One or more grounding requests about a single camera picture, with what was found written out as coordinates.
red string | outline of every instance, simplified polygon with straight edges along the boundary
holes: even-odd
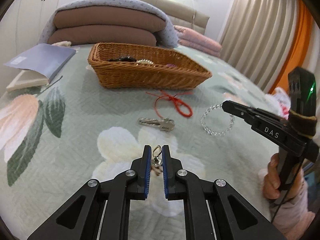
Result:
[[[156,111],[156,114],[163,119],[163,117],[159,114],[158,110],[157,110],[157,102],[160,100],[160,99],[164,99],[164,100],[167,100],[167,101],[172,101],[176,110],[178,111],[179,114],[181,114],[182,116],[184,117],[191,117],[193,115],[193,112],[192,112],[192,108],[185,102],[183,102],[181,99],[179,98],[176,98],[176,96],[181,96],[181,95],[191,95],[192,93],[191,92],[185,92],[185,93],[178,93],[174,96],[170,96],[168,93],[164,92],[163,90],[160,90],[160,92],[163,94],[163,95],[155,95],[155,94],[152,94],[152,93],[149,93],[149,92],[146,92],[146,94],[148,95],[152,95],[152,96],[155,96],[155,97],[158,97],[155,101],[155,104],[154,104],[154,110]],[[188,108],[189,110],[189,114],[186,114],[184,112],[181,111],[180,107],[181,106],[185,106],[186,108]]]

floral bedspread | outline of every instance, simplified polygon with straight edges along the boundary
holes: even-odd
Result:
[[[27,239],[89,179],[105,181],[129,169],[144,145],[168,144],[185,169],[201,179],[225,179],[269,218],[257,173],[277,146],[237,117],[222,137],[209,136],[200,122],[208,107],[225,100],[270,110],[259,88],[224,61],[179,46],[177,51],[213,77],[191,95],[179,96],[192,107],[190,118],[179,115],[171,102],[159,101],[161,115],[176,123],[170,133],[162,132],[137,123],[140,117],[157,118],[156,98],[143,89],[101,87],[87,63],[90,49],[81,46],[50,87],[17,90],[0,99],[0,215],[16,237]],[[206,123],[223,131],[229,115],[212,111]],[[184,227],[182,201],[166,201],[161,170],[152,171],[148,199],[132,201],[129,239],[185,239]]]

pink folded blanket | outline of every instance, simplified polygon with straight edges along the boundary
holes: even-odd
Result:
[[[179,25],[175,25],[174,28],[177,31],[178,37],[180,39],[191,41],[192,43],[199,44],[202,47],[213,50],[215,52],[220,52],[222,48],[221,44],[196,32],[195,30]]]
[[[197,43],[194,43],[194,42],[191,42],[191,41],[187,41],[187,40],[184,40],[184,39],[179,39],[178,43],[182,46],[186,46],[186,47],[190,47],[190,48],[193,48],[193,49],[197,49],[199,51],[202,51],[204,53],[207,53],[209,55],[212,55],[212,56],[215,56],[215,57],[220,57],[220,53],[219,52],[216,52],[214,50],[211,50],[211,49],[208,49],[202,45],[199,45]]]

human hand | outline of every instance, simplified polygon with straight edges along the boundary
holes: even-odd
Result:
[[[277,199],[280,197],[280,191],[278,188],[280,187],[280,178],[277,173],[277,166],[279,164],[279,156],[278,154],[274,154],[271,157],[271,161],[268,164],[268,174],[264,177],[264,185],[263,185],[263,195],[268,199]],[[293,173],[297,172],[299,164],[297,164],[293,169]],[[303,183],[303,170],[300,169],[291,189],[287,195],[287,199],[294,198],[298,193]]]

metal screw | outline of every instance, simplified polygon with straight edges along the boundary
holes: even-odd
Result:
[[[125,174],[128,176],[128,177],[132,177],[136,174],[136,172],[134,170],[128,170],[125,172]]]
[[[95,179],[92,179],[88,182],[89,187],[95,187],[98,185],[98,182]]]
[[[216,181],[216,184],[219,186],[219,187],[224,187],[226,185],[226,182],[223,180],[223,179],[218,179]]]
[[[188,172],[186,170],[178,170],[178,175],[179,176],[186,176]]]

